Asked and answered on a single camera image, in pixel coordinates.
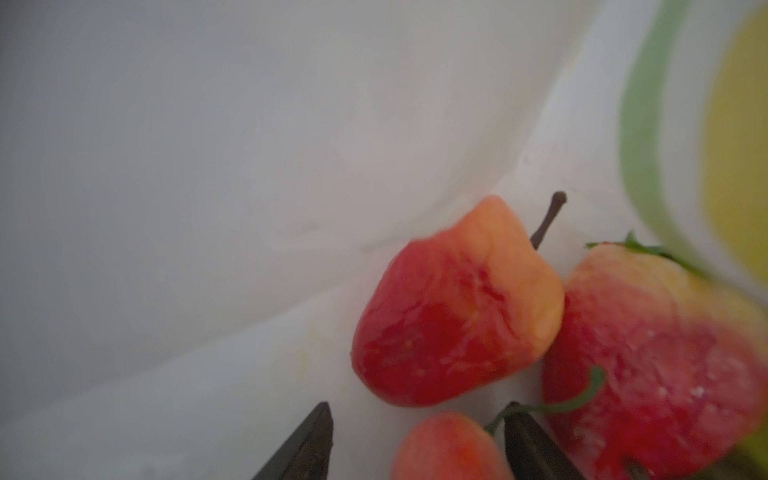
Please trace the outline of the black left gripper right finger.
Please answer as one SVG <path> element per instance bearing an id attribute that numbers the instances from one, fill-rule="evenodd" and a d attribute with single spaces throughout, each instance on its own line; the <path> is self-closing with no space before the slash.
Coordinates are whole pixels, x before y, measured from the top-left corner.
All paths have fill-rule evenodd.
<path id="1" fill-rule="evenodd" d="M 516 480 L 585 480 L 569 457 L 549 434 L 527 412 L 522 404 L 505 416 L 504 449 L 508 465 Z"/>

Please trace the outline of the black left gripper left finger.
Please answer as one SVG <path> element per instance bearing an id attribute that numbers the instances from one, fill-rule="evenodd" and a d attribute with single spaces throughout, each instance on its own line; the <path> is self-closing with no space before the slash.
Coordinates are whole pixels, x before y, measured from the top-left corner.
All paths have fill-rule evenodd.
<path id="1" fill-rule="evenodd" d="M 319 402 L 253 480 L 326 480 L 333 448 L 330 404 Z"/>

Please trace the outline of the small pink fake peach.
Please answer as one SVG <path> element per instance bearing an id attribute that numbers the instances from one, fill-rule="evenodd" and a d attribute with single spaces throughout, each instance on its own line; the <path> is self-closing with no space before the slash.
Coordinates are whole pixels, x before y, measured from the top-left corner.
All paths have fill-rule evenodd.
<path id="1" fill-rule="evenodd" d="M 529 413 L 570 413 L 584 407 L 600 391 L 606 372 L 593 366 L 587 386 L 560 402 L 526 405 Z M 515 479 L 505 456 L 505 416 L 508 406 L 485 427 L 456 412 L 434 414 L 414 427 L 400 444 L 390 471 L 392 479 Z"/>

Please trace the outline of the white plastic bag lemon print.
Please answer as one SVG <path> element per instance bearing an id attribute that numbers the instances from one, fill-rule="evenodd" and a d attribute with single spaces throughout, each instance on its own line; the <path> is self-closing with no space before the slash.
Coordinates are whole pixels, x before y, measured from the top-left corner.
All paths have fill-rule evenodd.
<path id="1" fill-rule="evenodd" d="M 357 319 L 490 193 L 765 302 L 766 57 L 763 1 L 3 2 L 2 477 L 250 479 L 325 401 L 386 478 Z"/>

